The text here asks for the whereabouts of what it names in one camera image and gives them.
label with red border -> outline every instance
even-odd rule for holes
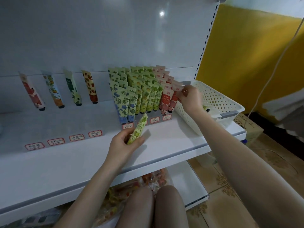
[[[163,121],[169,120],[169,119],[171,119],[171,117],[172,117],[172,114],[165,115],[165,116],[163,116]]]
[[[32,143],[25,145],[25,148],[29,151],[35,150],[35,149],[42,149],[44,148],[44,144],[42,142]]]
[[[138,123],[139,123],[139,122],[137,122],[137,125],[138,125]],[[146,124],[145,124],[145,126],[146,126],[147,124],[148,124],[148,121],[146,121]]]
[[[98,137],[102,135],[101,130],[95,130],[88,133],[90,138]]]
[[[69,139],[71,142],[75,142],[75,141],[85,139],[85,136],[83,134],[76,134],[76,135],[69,136]]]
[[[124,125],[123,125],[123,130],[124,130],[124,129],[128,129],[128,128],[133,128],[133,127],[134,127],[134,123],[133,123],[133,122],[128,123],[128,124],[124,124]]]
[[[55,139],[48,140],[48,144],[50,146],[60,145],[63,143],[65,143],[65,140],[63,138],[55,138]]]
[[[153,123],[159,122],[159,120],[160,120],[159,117],[151,118],[150,123],[153,124]]]

forearm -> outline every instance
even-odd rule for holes
[[[272,167],[206,112],[197,112],[192,118],[229,183],[260,225],[285,227],[290,218],[295,226],[303,222],[300,215],[304,213],[303,198]]]
[[[78,198],[55,225],[55,228],[89,228],[92,226],[110,184],[118,170],[104,163]]]

perforated basket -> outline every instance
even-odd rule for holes
[[[201,81],[187,81],[184,84],[191,84],[199,89],[202,93],[202,105],[210,108],[210,116],[227,128],[233,121],[233,119],[245,108],[239,103],[233,101],[232,99],[226,97],[210,86],[202,83]],[[183,106],[180,102],[177,102],[175,111],[185,120],[185,122],[198,134],[202,135],[197,124],[192,120],[192,118],[184,111]]]

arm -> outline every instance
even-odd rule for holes
[[[144,138],[140,137],[132,144],[126,145],[129,134],[133,130],[134,128],[125,129],[113,137],[104,163],[54,228],[90,228],[92,226],[110,184],[132,153],[144,142]]]
[[[200,128],[229,183],[259,226],[303,226],[304,199],[271,166],[203,110],[198,89],[185,86],[177,96],[184,110]]]

person's left arm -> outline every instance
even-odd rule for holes
[[[144,142],[144,138],[139,137],[132,144],[126,145],[129,134],[133,130],[134,128],[125,129],[113,137],[104,163],[54,228],[90,228],[92,226],[110,184],[132,153]]]

